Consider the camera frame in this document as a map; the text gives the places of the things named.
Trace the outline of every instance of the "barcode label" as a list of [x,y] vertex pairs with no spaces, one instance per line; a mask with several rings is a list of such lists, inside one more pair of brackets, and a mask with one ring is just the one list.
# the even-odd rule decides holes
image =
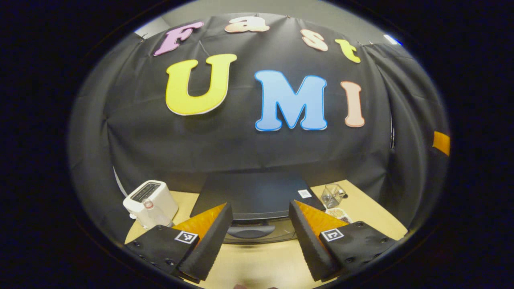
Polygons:
[[302,198],[312,197],[312,195],[307,190],[299,190],[298,193]]

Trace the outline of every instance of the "table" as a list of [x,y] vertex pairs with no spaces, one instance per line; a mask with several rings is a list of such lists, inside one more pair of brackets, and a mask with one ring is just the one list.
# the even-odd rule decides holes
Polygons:
[[[377,202],[347,180],[336,182],[347,193],[339,204],[353,222],[364,221],[389,238],[399,240],[407,229],[382,208]],[[312,191],[321,199],[325,185],[312,187]],[[173,218],[174,224],[189,219],[189,214],[198,198],[197,193],[170,191],[178,204],[178,211]],[[146,230],[135,221],[130,228],[125,244],[144,234]],[[197,286],[206,289],[232,289],[236,284],[248,289],[314,288],[325,282],[314,281],[297,239],[255,245],[223,244],[205,281]]]

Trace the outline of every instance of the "table surface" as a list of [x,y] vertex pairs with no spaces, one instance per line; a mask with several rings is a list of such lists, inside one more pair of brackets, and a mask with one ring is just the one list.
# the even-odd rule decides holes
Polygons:
[[[399,240],[407,229],[387,210],[371,199],[363,191],[347,180],[338,183],[348,194],[339,204],[353,222],[364,221],[386,236]],[[325,185],[312,187],[314,194],[321,199]],[[170,191],[178,204],[173,218],[174,224],[189,219],[189,214],[198,198],[197,193]],[[144,234],[146,230],[135,221],[130,228],[125,244]],[[310,275],[307,263],[297,239],[255,245],[223,244],[205,281],[197,286],[206,289],[232,289],[236,284],[248,289],[314,288],[328,282],[315,282]]]

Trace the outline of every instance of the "orange tape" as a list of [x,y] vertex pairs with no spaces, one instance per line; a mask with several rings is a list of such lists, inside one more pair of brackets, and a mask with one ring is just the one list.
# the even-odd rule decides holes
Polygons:
[[434,144],[432,146],[447,156],[450,155],[450,137],[444,133],[434,131]]

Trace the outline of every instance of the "foam letter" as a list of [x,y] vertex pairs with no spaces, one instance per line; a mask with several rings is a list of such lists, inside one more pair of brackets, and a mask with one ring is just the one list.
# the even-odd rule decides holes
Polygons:
[[354,52],[357,52],[357,49],[350,45],[350,42],[343,40],[343,39],[336,39],[336,42],[341,45],[341,50],[343,50],[344,56],[346,58],[350,59],[351,61],[355,63],[360,63],[360,58],[354,55]]
[[193,32],[193,28],[200,28],[203,25],[204,23],[200,21],[168,31],[168,33],[166,33],[166,39],[162,42],[161,47],[154,52],[154,56],[175,50],[179,46],[177,39],[180,38],[182,41],[186,40]]
[[305,77],[297,93],[280,71],[257,71],[255,78],[262,84],[262,116],[255,123],[258,131],[277,131],[282,127],[282,122],[277,118],[277,106],[290,129],[296,126],[304,109],[305,117],[300,122],[304,130],[326,128],[323,115],[323,90],[326,81],[323,78]]
[[323,41],[323,36],[321,36],[319,33],[310,31],[308,29],[302,29],[300,30],[300,33],[303,35],[303,42],[305,42],[305,44],[308,46],[321,51],[328,50],[327,44]]
[[168,67],[168,108],[178,115],[194,115],[204,114],[218,107],[227,95],[230,63],[236,59],[234,54],[218,54],[207,58],[206,62],[212,65],[211,86],[204,95],[195,97],[188,94],[188,85],[191,69],[197,66],[198,61],[185,60]]
[[235,32],[262,32],[269,30],[269,26],[266,26],[264,19],[254,16],[239,17],[229,21],[229,24],[225,27],[225,31],[229,33]]
[[359,128],[364,125],[364,118],[360,108],[360,85],[350,81],[343,81],[341,82],[341,87],[346,91],[348,102],[348,116],[344,119],[344,123],[351,128]]

